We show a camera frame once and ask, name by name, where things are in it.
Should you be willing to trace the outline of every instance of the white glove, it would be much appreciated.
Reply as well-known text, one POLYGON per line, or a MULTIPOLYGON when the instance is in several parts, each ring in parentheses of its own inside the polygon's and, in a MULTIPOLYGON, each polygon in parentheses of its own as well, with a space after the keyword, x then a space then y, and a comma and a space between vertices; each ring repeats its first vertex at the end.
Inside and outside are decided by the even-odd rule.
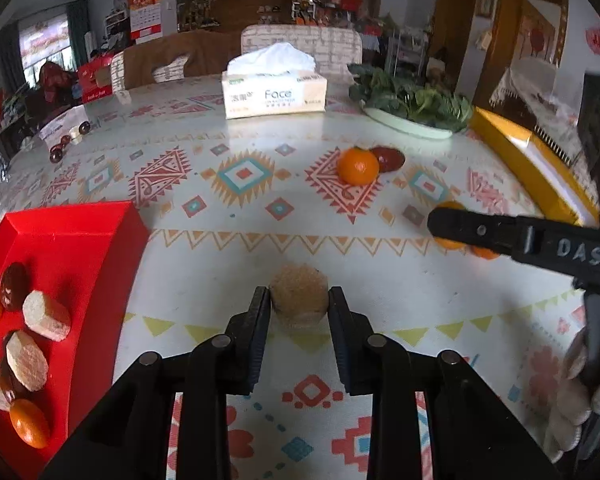
POLYGON ((589 392, 577 377, 586 361, 583 329, 576 334, 562 362, 560 384, 544 434, 542 449, 553 463, 558 462, 565 451, 578 445, 582 425, 592 410, 600 415, 600 386, 589 399, 589 392))

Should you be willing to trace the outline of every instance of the framed picture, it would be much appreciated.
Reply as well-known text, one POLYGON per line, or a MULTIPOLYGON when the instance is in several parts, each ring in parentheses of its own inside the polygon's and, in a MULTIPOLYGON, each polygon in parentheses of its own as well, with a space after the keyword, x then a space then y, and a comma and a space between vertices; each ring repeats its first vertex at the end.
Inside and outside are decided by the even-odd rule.
POLYGON ((493 15, 493 4, 496 0, 476 0, 475 15, 490 18, 493 15))

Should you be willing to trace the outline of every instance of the plate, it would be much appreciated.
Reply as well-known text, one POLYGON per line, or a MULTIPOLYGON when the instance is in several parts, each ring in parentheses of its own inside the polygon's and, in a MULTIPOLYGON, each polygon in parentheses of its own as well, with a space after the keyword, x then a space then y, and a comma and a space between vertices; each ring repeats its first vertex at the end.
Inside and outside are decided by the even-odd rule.
POLYGON ((404 134, 422 137, 423 139, 442 140, 448 139, 454 134, 451 130, 442 130, 440 128, 434 128, 433 126, 414 123, 413 121, 396 117, 395 115, 391 115, 378 108, 362 107, 362 111, 373 120, 378 121, 385 126, 398 130, 404 134))
POLYGON ((0 410, 0 455, 23 480, 46 462, 111 386, 126 302, 148 239, 131 202, 66 205, 7 213, 0 223, 0 276, 22 262, 32 289, 64 304, 71 331, 53 342, 26 329, 22 312, 4 312, 2 339, 26 329, 49 364, 44 388, 32 394, 51 427, 45 449, 20 440, 0 410))

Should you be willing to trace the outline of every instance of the window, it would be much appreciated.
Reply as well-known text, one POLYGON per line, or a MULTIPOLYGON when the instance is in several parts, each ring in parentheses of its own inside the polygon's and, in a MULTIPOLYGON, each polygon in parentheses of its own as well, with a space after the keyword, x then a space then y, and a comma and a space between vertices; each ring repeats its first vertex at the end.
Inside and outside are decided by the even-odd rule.
POLYGON ((47 61, 57 63, 65 70, 75 70, 66 14, 21 30, 20 56, 24 77, 32 88, 38 83, 40 68, 47 61))

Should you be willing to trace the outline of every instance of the tablecloth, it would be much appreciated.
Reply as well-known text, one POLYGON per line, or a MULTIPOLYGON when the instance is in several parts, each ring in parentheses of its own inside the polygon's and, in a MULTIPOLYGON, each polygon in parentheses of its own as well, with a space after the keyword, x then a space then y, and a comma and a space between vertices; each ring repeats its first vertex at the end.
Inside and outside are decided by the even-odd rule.
MULTIPOLYGON (((144 351, 188 352, 222 332, 257 285, 284 263, 305 262, 408 350, 460 352, 542 438, 560 361, 584 322, 582 298, 565 276, 445 251, 430 237, 426 216, 445 200, 539 215, 471 130, 443 141, 406 136, 361 114, 338 81, 322 114, 227 121, 218 76, 136 89, 87 109, 92 133, 61 164, 49 163, 44 147, 14 158, 0 211, 136 204, 151 235, 115 377, 144 351), (341 183, 339 154, 376 144, 403 150, 404 167, 366 187, 341 183)), ((371 398, 344 393, 326 320, 289 333, 272 316, 269 333, 254 392, 228 399, 234 477, 365 478, 371 398)), ((423 470, 432 478, 419 405, 423 470)), ((176 409, 174 435, 177 425, 176 409)))

